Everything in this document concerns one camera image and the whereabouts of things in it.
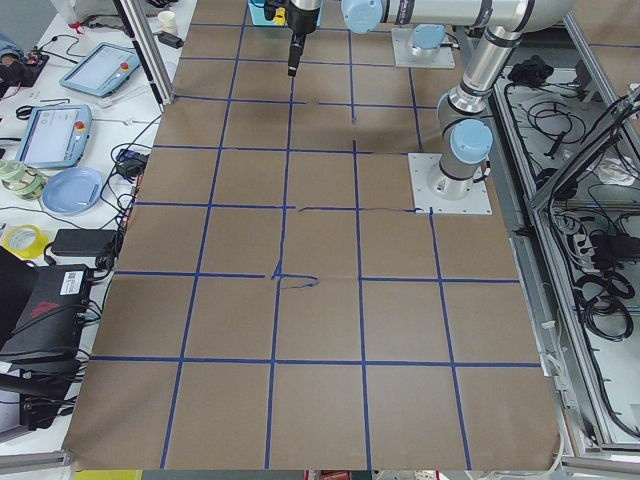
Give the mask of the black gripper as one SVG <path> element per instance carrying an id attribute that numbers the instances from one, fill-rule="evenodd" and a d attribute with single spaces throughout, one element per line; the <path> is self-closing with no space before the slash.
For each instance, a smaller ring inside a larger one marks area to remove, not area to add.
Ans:
<path id="1" fill-rule="evenodd" d="M 320 13 L 320 0 L 290 0 L 288 26 L 293 34 L 289 45 L 287 74 L 295 77 L 304 53 L 306 35 L 316 29 Z"/>
<path id="2" fill-rule="evenodd" d="M 262 0 L 252 2 L 253 21 L 273 21 L 275 10 L 280 7 L 280 2 L 275 0 Z"/>

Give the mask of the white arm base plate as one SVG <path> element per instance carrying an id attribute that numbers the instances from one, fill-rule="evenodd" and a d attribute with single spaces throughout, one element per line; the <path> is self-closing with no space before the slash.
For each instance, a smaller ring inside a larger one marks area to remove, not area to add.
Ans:
<path id="1" fill-rule="evenodd" d="M 453 47 L 442 24 L 419 24 L 391 30 L 395 65 L 409 68 L 454 69 Z"/>
<path id="2" fill-rule="evenodd" d="M 421 214 L 491 215 L 483 172 L 476 168 L 471 179 L 458 181 L 440 169 L 441 154 L 408 155 L 413 209 Z"/>

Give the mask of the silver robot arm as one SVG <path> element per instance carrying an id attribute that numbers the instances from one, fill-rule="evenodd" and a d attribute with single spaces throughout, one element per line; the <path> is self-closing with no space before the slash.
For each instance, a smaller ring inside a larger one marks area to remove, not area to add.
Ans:
<path id="1" fill-rule="evenodd" d="M 572 1 L 343 1 L 345 25 L 364 34 L 381 23 L 444 24 L 482 27 L 484 34 L 459 84 L 437 109 L 443 145 L 439 163 L 427 174 L 430 190 L 445 200 L 464 198 L 493 144 L 491 130 L 479 120 L 498 75 L 520 38 L 561 20 Z"/>
<path id="2" fill-rule="evenodd" d="M 288 27 L 293 32 L 292 46 L 302 48 L 306 36 L 321 24 L 323 6 L 312 1 L 308 9 L 301 7 L 307 1 L 249 1 L 252 23 L 263 27 Z M 383 14 L 381 1 L 343 1 L 343 16 L 347 28 L 353 33 L 373 31 Z M 437 50 L 441 47 L 457 48 L 456 37 L 441 24 L 418 24 L 410 31 L 409 46 L 417 50 Z"/>

